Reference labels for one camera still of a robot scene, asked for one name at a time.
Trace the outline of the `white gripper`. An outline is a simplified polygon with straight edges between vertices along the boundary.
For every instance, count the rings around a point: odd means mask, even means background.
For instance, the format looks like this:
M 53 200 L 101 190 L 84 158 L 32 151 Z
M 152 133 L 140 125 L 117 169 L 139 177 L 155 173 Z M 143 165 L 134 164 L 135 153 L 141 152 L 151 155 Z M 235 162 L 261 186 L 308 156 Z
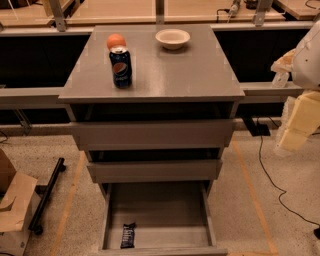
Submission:
M 284 88 L 292 71 L 295 50 L 285 53 L 271 65 L 275 73 L 272 86 Z M 296 152 L 320 127 L 320 92 L 304 91 L 297 98 L 289 96 L 284 104 L 281 126 L 276 136 L 277 152 Z

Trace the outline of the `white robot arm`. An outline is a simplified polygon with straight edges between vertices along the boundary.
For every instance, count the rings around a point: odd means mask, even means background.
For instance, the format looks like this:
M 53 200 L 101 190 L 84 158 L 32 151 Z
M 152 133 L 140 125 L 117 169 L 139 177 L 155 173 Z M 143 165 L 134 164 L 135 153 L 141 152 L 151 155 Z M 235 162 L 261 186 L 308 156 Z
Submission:
M 288 98 L 277 134 L 276 152 L 288 155 L 298 151 L 320 127 L 320 21 L 317 21 L 297 46 L 276 60 L 274 87 L 284 87 L 289 76 L 304 92 Z

